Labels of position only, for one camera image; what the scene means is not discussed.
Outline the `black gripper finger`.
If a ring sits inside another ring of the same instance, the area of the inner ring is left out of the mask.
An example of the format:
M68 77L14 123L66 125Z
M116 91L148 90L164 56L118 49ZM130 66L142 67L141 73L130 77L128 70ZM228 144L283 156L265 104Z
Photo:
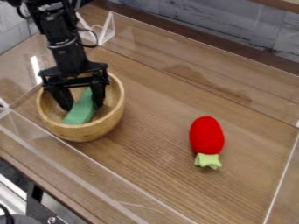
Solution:
M73 98L70 91L65 87L52 87L50 95L54 101L58 103L60 108L69 111L73 105Z
M93 82L90 84L90 91L94 108L98 109L102 107L102 101L105 98L105 89L102 87L102 84L100 82Z

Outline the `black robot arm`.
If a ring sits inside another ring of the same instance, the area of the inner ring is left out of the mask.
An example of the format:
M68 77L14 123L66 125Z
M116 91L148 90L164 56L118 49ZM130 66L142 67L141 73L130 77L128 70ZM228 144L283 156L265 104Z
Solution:
M73 106L72 88L90 88L90 102L98 109L105 98L108 80L108 64L89 61L84 48L97 45L85 45L81 42L80 32L89 31L78 28L74 5L69 0L0 0L16 8L21 18L21 5L29 12L40 34L48 41L56 66L38 72L41 86L50 93L60 107L69 111Z

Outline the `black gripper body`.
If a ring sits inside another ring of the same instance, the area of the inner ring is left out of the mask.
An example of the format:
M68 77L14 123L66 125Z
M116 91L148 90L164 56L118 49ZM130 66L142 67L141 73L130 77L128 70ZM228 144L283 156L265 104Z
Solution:
M109 84L108 64L88 59L84 47L77 42L48 44L56 65L41 70L41 86L46 91L90 87L104 90Z

